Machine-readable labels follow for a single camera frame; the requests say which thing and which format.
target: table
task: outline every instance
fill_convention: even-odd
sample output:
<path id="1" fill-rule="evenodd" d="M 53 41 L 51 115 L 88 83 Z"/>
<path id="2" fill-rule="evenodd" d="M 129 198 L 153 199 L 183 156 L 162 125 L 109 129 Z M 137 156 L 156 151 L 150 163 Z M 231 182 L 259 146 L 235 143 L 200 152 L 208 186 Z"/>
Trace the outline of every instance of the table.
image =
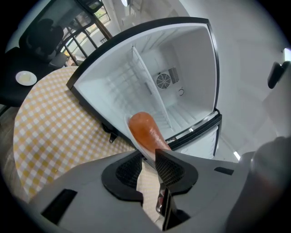
<path id="1" fill-rule="evenodd" d="M 67 88 L 76 70 L 56 70 L 37 82 L 15 118 L 13 152 L 20 181 L 33 197 L 44 185 L 78 164 L 134 150 L 87 113 Z"/>

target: fan grille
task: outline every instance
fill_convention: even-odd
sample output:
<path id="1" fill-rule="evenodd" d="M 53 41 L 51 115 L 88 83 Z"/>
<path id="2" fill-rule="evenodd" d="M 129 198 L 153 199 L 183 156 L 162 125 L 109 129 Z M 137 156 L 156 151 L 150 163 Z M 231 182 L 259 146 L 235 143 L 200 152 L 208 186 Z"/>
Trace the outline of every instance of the fan grille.
<path id="1" fill-rule="evenodd" d="M 159 88 L 166 89 L 170 85 L 171 79 L 167 74 L 160 74 L 156 80 Z"/>

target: wall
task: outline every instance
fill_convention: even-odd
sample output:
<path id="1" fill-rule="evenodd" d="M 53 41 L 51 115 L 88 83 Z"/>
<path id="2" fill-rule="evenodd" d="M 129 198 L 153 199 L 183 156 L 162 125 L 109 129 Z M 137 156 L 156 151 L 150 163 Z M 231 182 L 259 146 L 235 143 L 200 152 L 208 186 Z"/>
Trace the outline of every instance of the wall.
<path id="1" fill-rule="evenodd" d="M 105 27 L 107 28 L 107 30 L 112 34 L 112 36 L 115 36 L 116 34 L 120 33 L 120 29 L 118 28 L 118 26 L 113 22 L 113 21 L 109 21 L 108 23 L 105 24 Z M 99 31 L 99 29 L 97 29 L 96 31 L 94 31 L 91 34 L 91 39 L 95 42 L 95 44 L 99 47 L 100 45 L 102 45 L 102 43 L 100 42 L 102 39 L 104 38 L 103 34 Z M 82 48 L 84 49 L 84 51 L 87 53 L 87 55 L 91 54 L 94 50 L 95 47 L 92 45 L 92 43 L 88 40 L 85 39 L 82 43 L 81 43 Z M 74 52 L 74 55 L 78 55 L 78 56 L 84 56 L 83 53 L 80 51 L 79 48 L 77 48 Z"/>
<path id="2" fill-rule="evenodd" d="M 120 0 L 107 0 L 113 7 L 116 22 L 124 31 L 134 25 L 155 19 L 178 16 L 176 8 L 182 10 L 182 4 L 175 0 L 132 0 L 131 7 L 124 7 Z"/>
<path id="3" fill-rule="evenodd" d="M 112 0 L 103 1 L 103 5 L 106 8 L 106 11 L 107 11 L 107 14 L 109 15 L 110 20 L 114 22 L 117 29 L 120 31 L 120 26 L 118 23 L 118 19 L 116 17 L 116 12 L 115 12 Z"/>
<path id="4" fill-rule="evenodd" d="M 25 32 L 27 27 L 32 23 L 35 17 L 44 9 L 44 7 L 49 3 L 50 0 L 40 0 L 35 6 L 26 14 L 23 20 L 19 23 L 18 29 L 12 34 L 8 44 L 6 46 L 5 52 L 9 51 L 14 47 L 19 47 L 18 41 L 22 34 Z"/>
<path id="5" fill-rule="evenodd" d="M 273 62 L 282 63 L 288 43 L 278 26 L 254 1 L 180 0 L 187 14 L 210 20 L 220 60 L 217 108 L 223 115 L 222 138 L 231 151 L 256 150 L 277 136 L 262 105 L 269 95 Z"/>

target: white wall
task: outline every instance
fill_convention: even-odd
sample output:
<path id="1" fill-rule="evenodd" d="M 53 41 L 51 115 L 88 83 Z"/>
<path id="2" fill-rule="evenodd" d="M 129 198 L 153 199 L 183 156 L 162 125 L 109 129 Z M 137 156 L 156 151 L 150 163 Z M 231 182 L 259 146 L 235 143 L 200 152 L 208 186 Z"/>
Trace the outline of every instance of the white wall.
<path id="1" fill-rule="evenodd" d="M 32 23 L 35 17 L 44 9 L 44 7 L 49 3 L 50 0 L 40 0 L 35 6 L 26 14 L 23 20 L 19 23 L 18 29 L 12 34 L 8 44 L 6 46 L 5 52 L 9 51 L 14 47 L 19 47 L 18 41 L 27 27 Z"/>
<path id="2" fill-rule="evenodd" d="M 216 38 L 220 62 L 217 108 L 223 115 L 223 140 L 239 154 L 256 150 L 276 137 L 262 101 L 270 93 L 267 78 L 273 62 L 282 62 L 286 39 L 254 1 L 180 2 L 187 14 L 177 8 L 178 14 L 209 19 Z"/>
<path id="3" fill-rule="evenodd" d="M 172 0 L 132 0 L 130 7 L 125 7 L 120 0 L 105 2 L 112 5 L 113 18 L 122 31 L 151 20 L 178 16 L 176 8 L 183 9 L 177 0 L 174 2 L 175 7 L 172 6 Z"/>
<path id="4" fill-rule="evenodd" d="M 121 31 L 112 0 L 103 1 L 103 5 L 106 8 L 106 11 L 107 11 L 107 14 L 109 15 L 110 20 L 113 21 L 117 29 Z"/>
<path id="5" fill-rule="evenodd" d="M 105 24 L 105 27 L 107 28 L 107 30 L 112 34 L 112 36 L 117 35 L 118 33 L 120 33 L 120 29 L 118 28 L 118 26 L 113 22 L 113 21 L 109 21 L 108 23 Z M 100 32 L 99 29 L 97 29 L 96 31 L 94 31 L 91 34 L 91 39 L 95 42 L 95 44 L 99 47 L 100 45 L 102 45 L 101 40 L 104 38 L 104 35 Z M 86 38 L 82 43 L 81 43 L 82 48 L 84 49 L 84 51 L 86 52 L 87 55 L 90 55 L 94 50 L 95 47 L 92 45 L 92 43 L 90 42 L 90 40 L 88 40 L 88 38 Z M 74 55 L 78 55 L 78 56 L 84 56 L 83 53 L 81 52 L 81 50 L 79 48 L 77 48 L 74 52 Z"/>
<path id="6" fill-rule="evenodd" d="M 233 149 L 230 148 L 230 146 L 223 140 L 223 138 L 220 138 L 218 141 L 218 149 L 213 159 L 229 162 L 239 162 L 239 160 L 233 154 Z"/>
<path id="7" fill-rule="evenodd" d="M 279 136 L 291 135 L 291 66 L 284 72 L 274 89 L 263 101 L 263 106 Z"/>

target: sausage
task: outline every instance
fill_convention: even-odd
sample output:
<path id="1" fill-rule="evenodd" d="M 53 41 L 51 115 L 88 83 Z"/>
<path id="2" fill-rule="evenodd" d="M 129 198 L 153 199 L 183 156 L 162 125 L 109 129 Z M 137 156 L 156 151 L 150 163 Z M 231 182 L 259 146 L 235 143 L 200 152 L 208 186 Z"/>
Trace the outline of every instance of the sausage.
<path id="1" fill-rule="evenodd" d="M 129 120 L 128 126 L 136 141 L 150 152 L 155 154 L 156 149 L 171 149 L 149 113 L 136 113 Z"/>

